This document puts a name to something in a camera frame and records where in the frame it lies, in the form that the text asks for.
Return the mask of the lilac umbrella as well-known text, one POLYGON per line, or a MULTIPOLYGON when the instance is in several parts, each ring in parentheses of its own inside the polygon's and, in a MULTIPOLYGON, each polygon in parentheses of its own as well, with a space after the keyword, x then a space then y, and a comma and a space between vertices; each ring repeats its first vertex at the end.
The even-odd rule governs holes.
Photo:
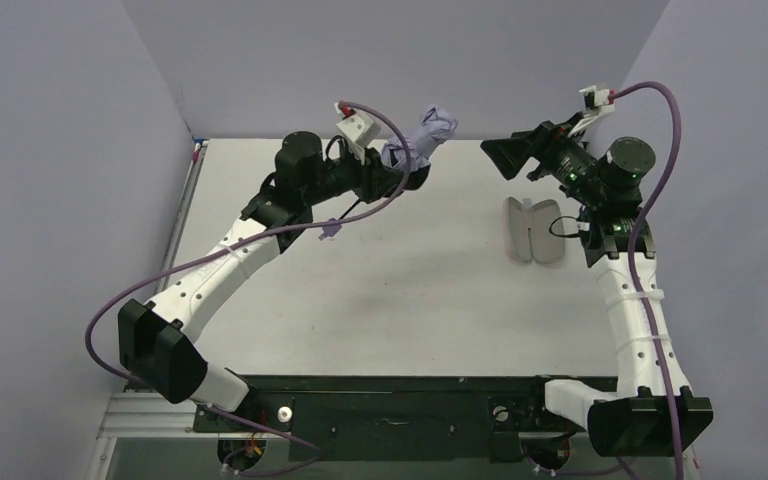
MULTIPOLYGON (((423 166, 431 165, 431 156, 434 151, 454 136, 457 127, 457 119, 442 107, 433 104, 420 116, 418 126, 404 131, 401 135, 392 135, 379 149, 372 147, 370 143, 366 151, 367 163, 371 163, 377 157, 386 169, 393 169, 404 173, 398 189, 383 199, 389 198, 395 193, 405 192, 403 188, 408 174, 423 166)), ((340 153, 337 160, 348 156, 355 158, 348 149, 346 139, 340 132, 329 143, 331 145, 335 143, 340 145, 340 153)), ((362 202, 356 196, 355 202, 340 218, 345 219, 360 204, 374 202, 362 202)))

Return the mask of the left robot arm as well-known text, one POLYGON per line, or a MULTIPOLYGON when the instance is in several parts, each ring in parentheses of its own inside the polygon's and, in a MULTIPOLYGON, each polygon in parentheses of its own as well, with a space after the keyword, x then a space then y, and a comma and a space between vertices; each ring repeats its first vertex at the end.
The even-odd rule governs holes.
POLYGON ((261 267, 318 227, 314 206, 353 193, 362 203, 418 189, 440 145, 425 127, 393 136, 381 149, 343 133, 337 158, 307 131, 286 136, 274 169, 222 239, 184 275, 145 302, 127 301, 117 313, 120 363, 171 403, 192 400, 238 409, 253 388, 209 363, 196 342, 208 322, 261 267))

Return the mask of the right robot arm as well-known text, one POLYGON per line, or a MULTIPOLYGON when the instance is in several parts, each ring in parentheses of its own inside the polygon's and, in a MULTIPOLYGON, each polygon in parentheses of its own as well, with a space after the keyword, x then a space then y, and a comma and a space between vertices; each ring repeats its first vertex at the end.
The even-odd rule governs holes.
POLYGON ((639 188, 655 166, 644 141, 620 137, 599 158, 568 125, 544 122, 508 138, 484 140, 481 150, 506 180, 526 162, 531 181, 550 176, 579 206, 578 234, 587 267, 604 298, 617 359, 617 384, 599 391, 579 380, 552 379, 544 388, 549 412, 583 428, 603 457, 674 457, 711 424, 713 407, 696 395, 674 353, 656 281, 655 246, 648 226, 633 225, 642 211, 639 188))

